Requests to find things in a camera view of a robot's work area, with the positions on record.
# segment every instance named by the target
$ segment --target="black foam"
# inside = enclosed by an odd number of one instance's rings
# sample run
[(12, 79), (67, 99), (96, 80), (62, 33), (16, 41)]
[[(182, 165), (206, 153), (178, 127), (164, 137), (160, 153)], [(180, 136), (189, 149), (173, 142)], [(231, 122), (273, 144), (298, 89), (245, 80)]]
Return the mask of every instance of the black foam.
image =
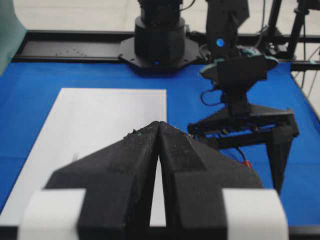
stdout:
[(139, 238), (149, 227), (159, 123), (53, 173), (46, 189), (85, 188), (80, 239)]
[(166, 223), (183, 239), (226, 239), (222, 188), (263, 188), (257, 173), (161, 122)]

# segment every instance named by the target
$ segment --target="wire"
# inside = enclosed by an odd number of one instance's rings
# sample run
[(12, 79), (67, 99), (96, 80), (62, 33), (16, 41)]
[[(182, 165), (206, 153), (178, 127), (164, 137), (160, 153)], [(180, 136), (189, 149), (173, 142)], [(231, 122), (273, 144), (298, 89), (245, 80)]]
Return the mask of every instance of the wire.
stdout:
[[(307, 61), (310, 61), (311, 58), (317, 53), (318, 50), (320, 50), (320, 46), (318, 46), (318, 47), (313, 51), (313, 53), (311, 53), (311, 55), (308, 57)], [(298, 73), (294, 76), (294, 78), (298, 77), (300, 73), (301, 73), (301, 72), (298, 72)]]
[[(219, 137), (220, 139), (223, 139), (223, 137), (221, 136), (221, 134), (218, 133), (217, 135), (218, 135), (218, 137)], [(234, 147), (234, 149), (237, 150), (237, 151), (240, 153), (243, 161), (246, 162), (247, 159), (246, 159), (246, 156), (245, 156), (244, 152), (241, 151), (241, 149), (240, 149), (238, 146)]]
[(245, 156), (245, 154), (244, 154), (244, 152), (243, 151), (241, 151), (241, 149), (239, 148), (239, 147), (234, 147), (234, 149), (235, 150), (237, 150), (239, 153), (240, 153), (240, 155), (241, 155), (241, 157), (242, 157), (242, 159), (243, 159), (243, 161), (244, 162), (246, 162), (247, 160), (246, 160), (246, 156)]
[(264, 36), (264, 25), (265, 25), (265, 15), (266, 15), (266, 0), (263, 0), (263, 11), (262, 11), (262, 23), (261, 23), (261, 31), (260, 36), (256, 44), (254, 45), (255, 48), (259, 47), (262, 38)]
[(315, 74), (314, 74), (314, 77), (313, 77), (313, 80), (312, 80), (312, 84), (311, 84), (311, 87), (310, 87), (309, 93), (308, 93), (308, 95), (307, 95), (307, 98), (309, 98), (309, 97), (310, 97), (310, 95), (311, 95), (311, 92), (312, 92), (312, 89), (313, 89), (313, 87), (314, 87), (314, 84), (315, 84), (315, 81), (316, 81), (317, 75), (318, 75), (318, 71), (316, 71), (316, 72), (315, 72)]
[(199, 53), (201, 55), (201, 57), (203, 58), (203, 60), (205, 60), (206, 62), (211, 61), (211, 53), (210, 51), (207, 51), (207, 54), (204, 55), (204, 48), (207, 47), (208, 44), (204, 44), (202, 46), (199, 47)]
[(195, 2), (196, 2), (196, 0), (193, 0), (189, 6), (187, 6), (186, 8), (182, 8), (182, 9), (180, 9), (180, 12), (182, 12), (182, 11), (184, 11), (184, 10), (187, 10), (187, 9), (191, 8), (191, 7), (193, 6), (193, 4), (195, 4)]
[(222, 102), (216, 102), (216, 103), (212, 103), (212, 104), (209, 104), (209, 103), (206, 103), (205, 100), (204, 100), (204, 96), (205, 94), (207, 93), (212, 93), (216, 91), (216, 89), (211, 89), (211, 90), (207, 90), (207, 91), (204, 91), (203, 93), (201, 93), (201, 96), (200, 96), (200, 99), (201, 99), (201, 102), (206, 105), (206, 106), (217, 106), (217, 105), (220, 105), (220, 104), (223, 104)]

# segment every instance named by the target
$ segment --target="blue fabric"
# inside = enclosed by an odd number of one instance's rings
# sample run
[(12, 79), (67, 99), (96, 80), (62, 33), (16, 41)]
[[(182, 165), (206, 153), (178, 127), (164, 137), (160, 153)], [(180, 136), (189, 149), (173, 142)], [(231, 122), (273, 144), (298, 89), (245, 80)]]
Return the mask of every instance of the blue fabric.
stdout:
[[(171, 74), (138, 74), (126, 64), (11, 63), (0, 77), (0, 210), (61, 88), (167, 89), (168, 123), (187, 131), (189, 123), (213, 114), (200, 93), (211, 88), (192, 65)], [(300, 135), (289, 155), (281, 200), (291, 226), (320, 224), (320, 124), (292, 80), (290, 64), (282, 63), (248, 94), (250, 102), (291, 108)], [(206, 96), (216, 103), (220, 93)], [(267, 188), (272, 187), (264, 145), (242, 148)], [(241, 156), (233, 149), (226, 155)]]

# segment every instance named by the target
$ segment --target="white sheet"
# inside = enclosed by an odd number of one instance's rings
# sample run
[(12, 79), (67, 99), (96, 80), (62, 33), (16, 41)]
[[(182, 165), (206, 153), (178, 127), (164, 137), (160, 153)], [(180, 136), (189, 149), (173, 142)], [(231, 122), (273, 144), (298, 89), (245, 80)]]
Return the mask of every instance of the white sheet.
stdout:
[[(121, 140), (133, 129), (167, 120), (165, 90), (63, 88), (0, 215), (19, 225), (34, 191), (52, 172)], [(157, 168), (151, 225), (165, 225), (161, 169)]]

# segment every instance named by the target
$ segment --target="blue light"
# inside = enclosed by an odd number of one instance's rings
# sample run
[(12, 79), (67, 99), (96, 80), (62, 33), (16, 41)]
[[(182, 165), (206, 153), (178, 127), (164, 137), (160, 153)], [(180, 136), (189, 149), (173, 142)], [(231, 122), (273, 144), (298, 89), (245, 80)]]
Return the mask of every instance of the blue light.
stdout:
[(216, 40), (216, 45), (219, 47), (219, 48), (222, 48), (225, 46), (225, 41), (219, 37), (217, 40)]

